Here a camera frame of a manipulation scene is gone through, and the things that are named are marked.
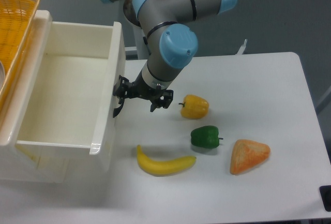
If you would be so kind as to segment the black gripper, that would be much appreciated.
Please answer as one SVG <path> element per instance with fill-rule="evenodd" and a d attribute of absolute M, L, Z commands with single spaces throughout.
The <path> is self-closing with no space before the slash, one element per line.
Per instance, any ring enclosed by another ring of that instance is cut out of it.
<path fill-rule="evenodd" d="M 113 87 L 113 96 L 118 99 L 118 104 L 122 105 L 125 99 L 140 98 L 149 100 L 152 104 L 150 112 L 156 109 L 167 109 L 173 101 L 174 91 L 171 89 L 161 89 L 157 86 L 156 89 L 148 86 L 144 81 L 130 82 L 127 78 L 119 76 Z"/>

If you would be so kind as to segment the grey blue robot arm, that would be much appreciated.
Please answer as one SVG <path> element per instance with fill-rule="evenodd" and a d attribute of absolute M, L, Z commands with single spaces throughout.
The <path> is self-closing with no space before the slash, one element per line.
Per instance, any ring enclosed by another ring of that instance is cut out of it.
<path fill-rule="evenodd" d="M 187 23 L 219 15 L 236 4 L 237 0 L 131 0 L 150 55 L 135 81 L 118 78 L 113 88 L 118 107 L 113 114 L 118 115 L 125 100 L 132 98 L 150 101 L 151 110 L 168 108 L 173 100 L 170 84 L 198 50 L 198 39 Z"/>

